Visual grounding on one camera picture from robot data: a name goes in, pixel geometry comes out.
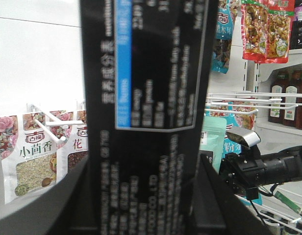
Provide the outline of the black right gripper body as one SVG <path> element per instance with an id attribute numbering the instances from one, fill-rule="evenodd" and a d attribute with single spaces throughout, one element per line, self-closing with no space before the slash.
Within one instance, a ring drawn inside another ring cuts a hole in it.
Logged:
<path id="1" fill-rule="evenodd" d="M 264 164 L 257 147 L 242 146 L 241 153 L 230 152 L 221 160 L 219 175 L 234 194 L 245 196 L 248 201 L 259 198 L 256 181 L 264 172 Z"/>

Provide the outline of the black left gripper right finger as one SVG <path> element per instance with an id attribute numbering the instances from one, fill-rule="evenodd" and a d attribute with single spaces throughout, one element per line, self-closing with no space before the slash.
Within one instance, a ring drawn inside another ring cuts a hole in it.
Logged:
<path id="1" fill-rule="evenodd" d="M 204 154 L 199 155 L 192 206 L 194 235 L 271 234 L 267 226 L 232 193 Z"/>

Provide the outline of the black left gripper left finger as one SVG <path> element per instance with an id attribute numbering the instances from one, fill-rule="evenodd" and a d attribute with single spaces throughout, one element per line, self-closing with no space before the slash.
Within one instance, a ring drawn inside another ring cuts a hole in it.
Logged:
<path id="1" fill-rule="evenodd" d="M 0 219 L 0 235 L 95 235 L 88 158 L 28 205 Z"/>

